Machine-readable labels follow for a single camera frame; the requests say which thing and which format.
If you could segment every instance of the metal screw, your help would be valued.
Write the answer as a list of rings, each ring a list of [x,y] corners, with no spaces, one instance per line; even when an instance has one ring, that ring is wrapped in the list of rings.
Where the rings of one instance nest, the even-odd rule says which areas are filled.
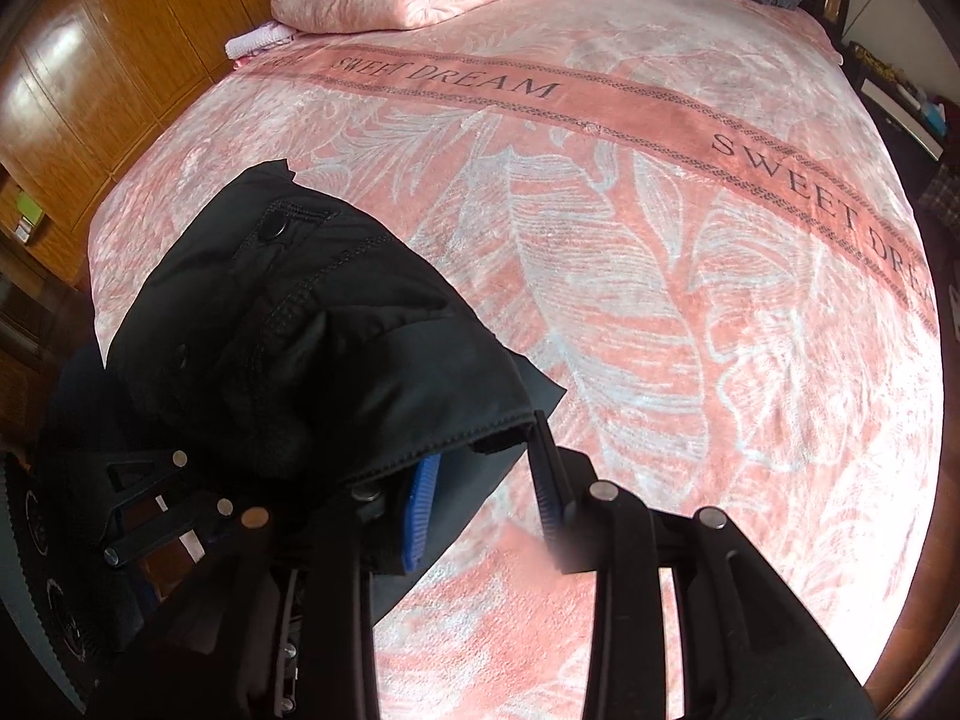
[[[599,482],[594,482],[590,485],[590,495],[598,501],[610,502],[613,501],[617,495],[620,495],[620,489],[613,482],[601,479]]]
[[[262,506],[254,506],[240,515],[240,522],[243,523],[245,528],[254,531],[270,522],[270,512]]]
[[[697,517],[700,518],[700,522],[706,525],[707,528],[713,528],[715,531],[719,531],[727,523],[726,514],[715,506],[707,506],[704,509],[700,509]]]
[[[370,503],[380,498],[381,490],[376,485],[360,485],[360,487],[353,488],[353,490],[350,491],[350,495],[352,495],[355,501]]]

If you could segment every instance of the black jacket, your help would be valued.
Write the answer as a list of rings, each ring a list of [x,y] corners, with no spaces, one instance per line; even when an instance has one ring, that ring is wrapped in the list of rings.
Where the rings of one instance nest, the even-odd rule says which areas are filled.
[[[136,408],[232,466],[324,488],[515,445],[534,406],[512,354],[382,224],[293,178],[244,170],[147,279],[107,359]]]

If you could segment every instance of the bed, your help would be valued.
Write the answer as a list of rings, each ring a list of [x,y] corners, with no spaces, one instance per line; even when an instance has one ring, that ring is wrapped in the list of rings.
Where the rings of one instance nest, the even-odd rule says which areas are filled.
[[[819,25],[784,13],[504,0],[256,57],[94,218],[104,357],[199,210],[286,158],[568,388],[558,443],[648,505],[726,509],[865,680],[933,503],[937,316],[870,117]],[[521,462],[377,626],[384,716],[578,717],[591,619],[592,579],[552,569]],[[676,630],[668,649],[677,716]]]

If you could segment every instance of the wall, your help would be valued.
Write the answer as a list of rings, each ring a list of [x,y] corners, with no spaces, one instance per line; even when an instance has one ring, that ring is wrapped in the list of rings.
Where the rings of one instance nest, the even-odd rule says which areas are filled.
[[[867,0],[850,0],[848,28]],[[928,93],[960,100],[960,68],[917,0],[872,0],[847,33]]]
[[[0,163],[45,210],[28,250],[74,283],[107,193],[230,69],[270,0],[44,0],[0,66]],[[11,202],[0,225],[16,227]]]

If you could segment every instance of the button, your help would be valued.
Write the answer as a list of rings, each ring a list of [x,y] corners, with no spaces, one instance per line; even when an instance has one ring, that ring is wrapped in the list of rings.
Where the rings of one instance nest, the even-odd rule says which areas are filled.
[[[186,369],[187,361],[190,359],[190,349],[187,348],[185,343],[181,343],[181,345],[176,348],[174,359],[176,360],[176,367],[179,370]]]
[[[267,211],[260,220],[257,235],[261,241],[272,241],[287,228],[287,215],[281,210]]]

